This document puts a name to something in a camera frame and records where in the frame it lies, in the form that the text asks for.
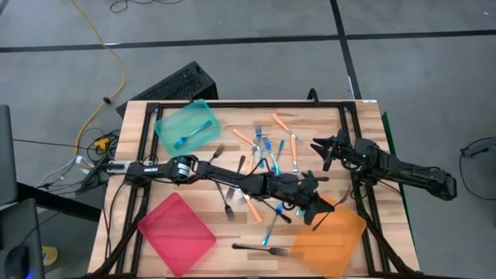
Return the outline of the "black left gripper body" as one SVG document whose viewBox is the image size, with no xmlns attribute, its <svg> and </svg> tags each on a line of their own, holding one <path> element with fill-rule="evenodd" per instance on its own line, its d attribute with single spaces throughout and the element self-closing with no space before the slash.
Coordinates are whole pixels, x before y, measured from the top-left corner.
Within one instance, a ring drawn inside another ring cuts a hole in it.
<svg viewBox="0 0 496 279">
<path fill-rule="evenodd" d="M 290 193 L 286 195 L 285 208 L 307 208 L 310 197 L 317 192 L 320 181 L 303 181 L 303 173 L 300 177 L 290 177 L 286 186 L 291 186 Z"/>
</svg>

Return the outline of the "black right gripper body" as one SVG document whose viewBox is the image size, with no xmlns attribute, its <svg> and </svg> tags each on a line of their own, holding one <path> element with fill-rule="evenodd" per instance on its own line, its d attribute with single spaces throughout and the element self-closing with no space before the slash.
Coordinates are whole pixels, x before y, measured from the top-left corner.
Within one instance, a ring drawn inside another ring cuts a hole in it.
<svg viewBox="0 0 496 279">
<path fill-rule="evenodd" d="M 350 143 L 349 133 L 344 129 L 340 129 L 333 137 L 331 147 L 334 160 L 347 161 L 353 164 L 359 163 L 360 159 Z"/>
</svg>

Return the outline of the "cream-handled forks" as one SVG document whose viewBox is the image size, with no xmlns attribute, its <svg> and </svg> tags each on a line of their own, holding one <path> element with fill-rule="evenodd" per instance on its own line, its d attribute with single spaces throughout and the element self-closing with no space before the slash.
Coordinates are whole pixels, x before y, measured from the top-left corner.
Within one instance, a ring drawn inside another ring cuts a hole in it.
<svg viewBox="0 0 496 279">
<path fill-rule="evenodd" d="M 240 132 L 238 129 L 232 129 L 232 132 L 238 136 L 240 139 L 246 141 L 249 143 L 252 147 L 256 148 L 260 153 L 264 155 L 268 155 L 267 150 L 263 149 L 261 146 L 255 144 L 253 140 L 251 140 L 249 137 L 245 136 L 242 132 Z"/>
<path fill-rule="evenodd" d="M 250 200 L 250 197 L 248 195 L 243 196 L 245 198 L 246 204 L 248 205 L 250 211 L 253 214 L 253 217 L 258 223 L 262 223 L 263 219 L 260 215 L 260 213 L 257 211 L 256 207 L 253 205 L 253 203 Z"/>
</svg>

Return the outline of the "orange translucent plastic bin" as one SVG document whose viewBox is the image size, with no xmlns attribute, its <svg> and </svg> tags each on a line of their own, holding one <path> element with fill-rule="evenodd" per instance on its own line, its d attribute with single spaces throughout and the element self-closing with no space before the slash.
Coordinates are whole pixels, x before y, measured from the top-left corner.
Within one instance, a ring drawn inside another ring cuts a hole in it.
<svg viewBox="0 0 496 279">
<path fill-rule="evenodd" d="M 339 205 L 330 197 L 325 200 L 336 206 L 335 211 L 318 214 L 313 222 L 320 222 L 320 227 L 304 229 L 293 243 L 291 254 L 311 272 L 326 279 L 338 279 L 360 244 L 366 221 L 347 205 Z"/>
</svg>

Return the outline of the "teal translucent plastic bin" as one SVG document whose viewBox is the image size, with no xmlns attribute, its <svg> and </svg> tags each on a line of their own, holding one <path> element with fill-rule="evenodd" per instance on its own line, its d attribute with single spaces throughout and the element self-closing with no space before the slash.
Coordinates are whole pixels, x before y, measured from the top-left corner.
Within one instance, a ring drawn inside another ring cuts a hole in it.
<svg viewBox="0 0 496 279">
<path fill-rule="evenodd" d="M 212 120 L 212 124 L 208 128 L 189 138 L 186 144 L 178 150 L 174 148 L 178 139 L 189 135 L 208 120 Z M 219 138 L 222 125 L 207 103 L 200 99 L 176 112 L 163 115 L 160 120 L 156 121 L 154 129 L 167 154 L 176 157 L 190 154 L 193 150 Z"/>
</svg>

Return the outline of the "red translucent plastic bin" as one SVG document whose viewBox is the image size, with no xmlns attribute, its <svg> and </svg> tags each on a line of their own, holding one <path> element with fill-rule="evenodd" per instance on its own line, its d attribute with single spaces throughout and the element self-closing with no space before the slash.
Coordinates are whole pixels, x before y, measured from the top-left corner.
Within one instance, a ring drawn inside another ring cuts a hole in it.
<svg viewBox="0 0 496 279">
<path fill-rule="evenodd" d="M 185 275 L 216 243 L 216 237 L 178 194 L 143 217 L 138 229 L 176 277 Z"/>
</svg>

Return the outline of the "black perforated computer case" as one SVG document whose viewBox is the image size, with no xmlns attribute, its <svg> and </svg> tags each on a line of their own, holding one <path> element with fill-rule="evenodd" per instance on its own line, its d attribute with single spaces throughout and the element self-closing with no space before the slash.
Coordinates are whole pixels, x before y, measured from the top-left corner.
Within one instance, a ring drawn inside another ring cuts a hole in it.
<svg viewBox="0 0 496 279">
<path fill-rule="evenodd" d="M 219 94 L 214 80 L 196 61 L 192 61 L 131 98 L 131 101 L 197 99 L 218 100 Z"/>
</svg>

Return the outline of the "black desk beam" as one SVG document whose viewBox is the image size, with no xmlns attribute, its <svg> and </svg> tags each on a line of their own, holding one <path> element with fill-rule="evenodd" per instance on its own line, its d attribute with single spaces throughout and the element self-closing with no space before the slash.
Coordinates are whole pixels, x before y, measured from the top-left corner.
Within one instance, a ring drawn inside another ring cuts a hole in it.
<svg viewBox="0 0 496 279">
<path fill-rule="evenodd" d="M 38 188 L 18 182 L 17 201 L 28 198 L 34 199 L 36 204 L 44 209 L 61 212 L 65 215 L 70 215 L 92 222 L 98 222 L 100 219 L 101 210 L 96 207 L 86 205 L 69 198 L 60 197 L 47 191 L 42 191 Z"/>
</svg>

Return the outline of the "yellow object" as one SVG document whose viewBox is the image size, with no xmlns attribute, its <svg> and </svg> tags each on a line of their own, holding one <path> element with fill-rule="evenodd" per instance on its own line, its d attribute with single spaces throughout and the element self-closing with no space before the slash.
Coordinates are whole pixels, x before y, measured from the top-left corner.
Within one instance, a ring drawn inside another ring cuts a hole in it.
<svg viewBox="0 0 496 279">
<path fill-rule="evenodd" d="M 58 254 L 56 247 L 42 246 L 43 265 L 45 267 L 53 265 L 57 261 Z"/>
</svg>

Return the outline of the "dark desk top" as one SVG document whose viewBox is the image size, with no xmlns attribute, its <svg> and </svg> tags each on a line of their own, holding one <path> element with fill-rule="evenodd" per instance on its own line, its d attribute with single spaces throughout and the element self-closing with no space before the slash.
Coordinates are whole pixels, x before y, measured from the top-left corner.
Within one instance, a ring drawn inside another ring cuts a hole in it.
<svg viewBox="0 0 496 279">
<path fill-rule="evenodd" d="M 0 210 L 0 279 L 9 279 L 5 261 L 19 245 L 29 261 L 26 279 L 45 279 L 39 219 L 36 202 L 31 198 Z"/>
</svg>

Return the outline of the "black computer mouse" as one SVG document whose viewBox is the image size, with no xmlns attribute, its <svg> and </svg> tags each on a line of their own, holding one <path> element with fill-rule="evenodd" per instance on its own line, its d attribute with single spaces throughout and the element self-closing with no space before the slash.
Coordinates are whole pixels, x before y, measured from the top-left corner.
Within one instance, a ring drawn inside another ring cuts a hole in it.
<svg viewBox="0 0 496 279">
<path fill-rule="evenodd" d="M 27 279 L 29 276 L 29 250 L 20 244 L 6 255 L 4 265 L 6 279 Z"/>
</svg>

